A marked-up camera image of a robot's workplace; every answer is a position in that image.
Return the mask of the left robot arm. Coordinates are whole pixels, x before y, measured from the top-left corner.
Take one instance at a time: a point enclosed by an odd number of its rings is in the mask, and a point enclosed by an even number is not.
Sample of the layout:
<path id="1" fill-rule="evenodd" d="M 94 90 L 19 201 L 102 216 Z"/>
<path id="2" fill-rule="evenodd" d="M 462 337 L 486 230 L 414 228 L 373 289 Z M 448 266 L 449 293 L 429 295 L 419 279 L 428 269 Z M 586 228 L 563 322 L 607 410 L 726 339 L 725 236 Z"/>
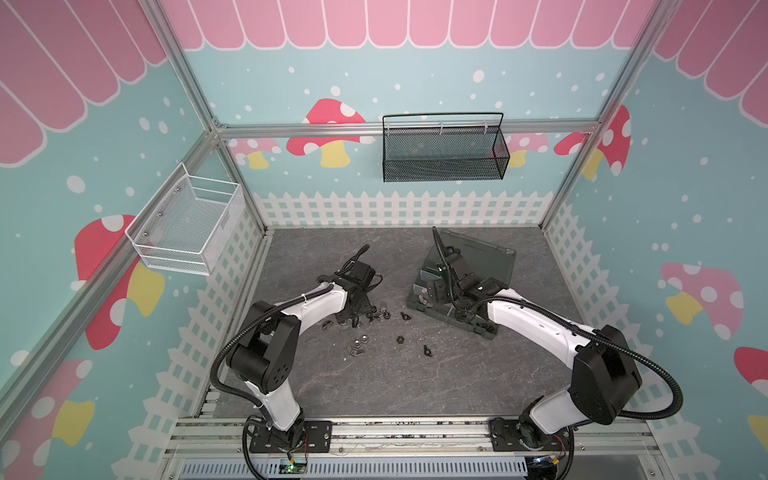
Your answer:
<path id="1" fill-rule="evenodd" d="M 210 384 L 251 402 L 257 419 L 290 445 L 304 432 L 305 416 L 289 382 L 300 335 L 328 317 L 356 328 L 378 313 L 369 293 L 383 276 L 361 260 L 369 249 L 363 245 L 333 274 L 319 276 L 318 287 L 308 293 L 277 304 L 253 303 L 241 329 L 213 360 Z"/>

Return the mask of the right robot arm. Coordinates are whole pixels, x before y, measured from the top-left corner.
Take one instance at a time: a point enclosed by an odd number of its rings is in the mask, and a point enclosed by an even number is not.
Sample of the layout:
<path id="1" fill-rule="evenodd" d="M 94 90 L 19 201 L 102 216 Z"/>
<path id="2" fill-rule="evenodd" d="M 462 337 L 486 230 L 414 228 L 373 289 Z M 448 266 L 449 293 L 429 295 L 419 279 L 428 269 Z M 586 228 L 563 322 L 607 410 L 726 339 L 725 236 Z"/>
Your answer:
<path id="1" fill-rule="evenodd" d="M 594 329 L 566 319 L 494 278 L 478 281 L 461 254 L 445 245 L 436 227 L 432 235 L 448 299 L 460 319 L 479 316 L 515 331 L 571 371 L 568 386 L 533 401 L 518 417 L 516 429 L 528 449 L 538 449 L 563 429 L 589 423 L 610 425 L 618 417 L 661 420 L 682 409 L 684 394 L 676 379 L 631 350 L 620 330 L 610 325 Z M 642 386 L 641 365 L 668 386 L 672 394 L 668 406 L 655 411 L 625 408 Z"/>

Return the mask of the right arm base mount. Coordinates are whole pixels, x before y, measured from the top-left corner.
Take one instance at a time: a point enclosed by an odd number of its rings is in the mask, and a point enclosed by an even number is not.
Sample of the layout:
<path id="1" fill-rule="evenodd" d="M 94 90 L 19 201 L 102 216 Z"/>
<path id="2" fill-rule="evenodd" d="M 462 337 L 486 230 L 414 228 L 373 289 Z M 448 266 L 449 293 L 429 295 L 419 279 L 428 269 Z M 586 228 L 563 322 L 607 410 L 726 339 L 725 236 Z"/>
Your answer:
<path id="1" fill-rule="evenodd" d="M 490 440 L 495 452 L 538 452 L 564 453 L 567 442 L 566 430 L 546 434 L 533 423 L 516 418 L 495 417 L 488 422 Z"/>

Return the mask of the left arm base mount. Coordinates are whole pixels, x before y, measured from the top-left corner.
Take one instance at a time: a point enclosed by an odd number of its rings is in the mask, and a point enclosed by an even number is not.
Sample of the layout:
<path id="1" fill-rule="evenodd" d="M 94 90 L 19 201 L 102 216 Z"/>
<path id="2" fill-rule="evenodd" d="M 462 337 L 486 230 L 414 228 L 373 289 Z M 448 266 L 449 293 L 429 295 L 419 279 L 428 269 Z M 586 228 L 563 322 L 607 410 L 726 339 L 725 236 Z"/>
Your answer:
<path id="1" fill-rule="evenodd" d="M 328 453 L 332 437 L 331 421 L 299 420 L 289 430 L 257 423 L 249 428 L 248 451 L 266 453 Z"/>

